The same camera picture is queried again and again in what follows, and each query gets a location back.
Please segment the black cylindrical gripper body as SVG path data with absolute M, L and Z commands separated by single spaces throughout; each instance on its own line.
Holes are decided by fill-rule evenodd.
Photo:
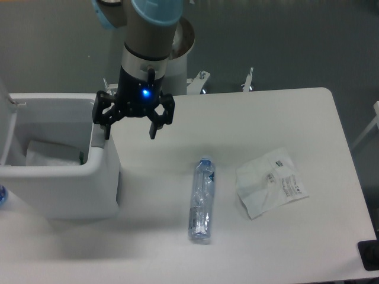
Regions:
M 153 67 L 143 75 L 146 78 L 139 79 L 120 68 L 114 106 L 121 117 L 145 117 L 158 106 L 163 78 Z

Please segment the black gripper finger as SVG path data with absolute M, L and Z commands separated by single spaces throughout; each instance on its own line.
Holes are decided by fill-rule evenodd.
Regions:
M 158 114 L 156 108 L 161 105 L 163 112 Z M 155 139 L 158 130 L 164 125 L 171 125 L 174 118 L 175 101 L 171 93 L 164 94 L 162 91 L 156 102 L 153 103 L 152 109 L 147 113 L 148 119 L 151 121 L 149 135 L 151 139 Z
M 118 95 L 110 95 L 102 90 L 97 92 L 92 109 L 92 121 L 104 129 L 106 140 L 110 138 L 111 126 L 126 116 L 126 104 Z

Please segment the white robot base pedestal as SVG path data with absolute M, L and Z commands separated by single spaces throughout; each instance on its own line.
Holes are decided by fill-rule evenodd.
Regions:
M 164 84 L 165 93 L 187 94 L 187 55 L 168 61 Z

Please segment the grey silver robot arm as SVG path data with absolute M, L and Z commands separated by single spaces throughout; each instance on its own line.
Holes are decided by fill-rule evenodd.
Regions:
M 109 139 L 115 122 L 148 117 L 154 139 L 174 118 L 174 98 L 163 92 L 162 84 L 183 1 L 92 1 L 92 6 L 102 25 L 126 29 L 117 91 L 97 92 L 92 120 Z

